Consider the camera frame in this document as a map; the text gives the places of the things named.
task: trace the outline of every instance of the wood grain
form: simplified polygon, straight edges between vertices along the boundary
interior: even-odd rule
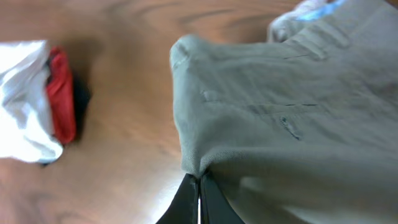
[[[93,99],[79,142],[42,167],[0,160],[0,223],[155,223],[184,175],[169,49],[196,33],[265,41],[299,0],[2,0],[0,41],[67,50]]]

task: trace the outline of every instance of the blue fabric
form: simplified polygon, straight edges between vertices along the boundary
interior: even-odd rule
[[[322,18],[323,16],[332,14],[335,11],[335,9],[340,7],[345,1],[346,0],[337,0],[333,3],[329,3],[326,6],[321,7],[320,9],[309,12],[306,15],[299,16],[298,18],[296,18],[296,20],[297,21],[305,21],[305,22],[318,20],[319,18]]]

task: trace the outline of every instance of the garment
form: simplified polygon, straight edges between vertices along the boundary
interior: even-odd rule
[[[296,18],[307,15],[317,9],[326,6],[327,0],[304,0],[298,4],[293,11],[287,12],[268,26],[267,41],[268,42],[283,42],[289,37],[298,33],[303,29],[307,23],[296,21]]]
[[[60,48],[50,52],[49,67],[51,76],[46,92],[52,110],[55,137],[68,144],[76,136],[75,108],[73,104],[73,77],[68,58]]]
[[[350,0],[283,43],[171,49],[182,169],[245,223],[398,222],[398,11]]]
[[[268,42],[283,42],[310,22],[316,21],[324,16],[330,15],[346,0],[336,0],[328,3],[327,0],[304,0],[291,12],[287,12],[269,24]]]
[[[44,40],[0,44],[0,157],[49,163],[62,154],[52,137]]]

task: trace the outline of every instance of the red cloth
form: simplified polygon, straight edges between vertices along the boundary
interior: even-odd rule
[[[76,136],[73,77],[67,55],[58,47],[50,52],[50,70],[51,77],[46,90],[52,110],[55,137],[62,144],[67,144]]]

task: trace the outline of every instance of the gray cloth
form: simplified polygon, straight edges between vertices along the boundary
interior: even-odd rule
[[[171,50],[182,168],[246,223],[398,223],[398,11],[348,0],[280,44]]]

